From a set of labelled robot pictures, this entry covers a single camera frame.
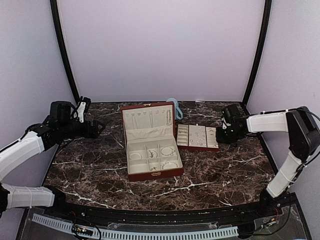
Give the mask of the brown jewelry tray cream lining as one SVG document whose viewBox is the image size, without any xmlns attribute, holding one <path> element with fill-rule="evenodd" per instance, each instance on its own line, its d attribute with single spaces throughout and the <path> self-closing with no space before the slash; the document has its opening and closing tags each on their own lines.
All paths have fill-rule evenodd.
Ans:
<svg viewBox="0 0 320 240">
<path fill-rule="evenodd" d="M 176 136 L 177 146 L 190 151 L 218 152 L 216 132 L 215 127 L 179 124 Z"/>
</svg>

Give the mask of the brown jewelry box cream lining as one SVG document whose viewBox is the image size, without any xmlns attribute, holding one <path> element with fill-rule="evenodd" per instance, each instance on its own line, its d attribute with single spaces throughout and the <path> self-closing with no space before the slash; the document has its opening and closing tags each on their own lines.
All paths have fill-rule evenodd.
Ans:
<svg viewBox="0 0 320 240">
<path fill-rule="evenodd" d="M 129 181 L 171 178 L 184 173 L 176 142 L 173 102 L 124 106 L 121 118 Z M 163 156 L 160 151 L 164 147 L 173 148 L 173 156 Z M 161 169 L 167 161 L 177 162 L 179 168 Z"/>
</svg>

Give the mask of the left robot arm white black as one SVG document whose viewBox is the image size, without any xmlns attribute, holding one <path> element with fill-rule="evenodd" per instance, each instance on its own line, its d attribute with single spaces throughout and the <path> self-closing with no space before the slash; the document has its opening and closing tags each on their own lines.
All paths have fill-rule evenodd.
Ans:
<svg viewBox="0 0 320 240">
<path fill-rule="evenodd" d="M 76 137 L 96 139 L 106 128 L 98 120 L 34 124 L 24 135 L 0 150 L 0 180 L 28 159 Z M 65 195 L 55 187 L 27 187 L 0 184 L 0 212 L 13 208 L 50 207 L 60 218 L 67 218 L 70 206 Z"/>
</svg>

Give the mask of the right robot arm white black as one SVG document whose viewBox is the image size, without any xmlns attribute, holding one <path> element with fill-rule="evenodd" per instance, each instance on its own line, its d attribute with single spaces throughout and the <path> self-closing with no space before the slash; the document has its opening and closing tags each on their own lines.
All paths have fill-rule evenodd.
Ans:
<svg viewBox="0 0 320 240">
<path fill-rule="evenodd" d="M 262 134 L 287 135 L 287 157 L 264 190 L 270 198 L 282 195 L 320 154 L 320 118 L 306 106 L 243 115 L 233 104 L 223 108 L 221 114 L 221 126 L 215 134 L 220 144 L 234 145 L 245 137 Z"/>
</svg>

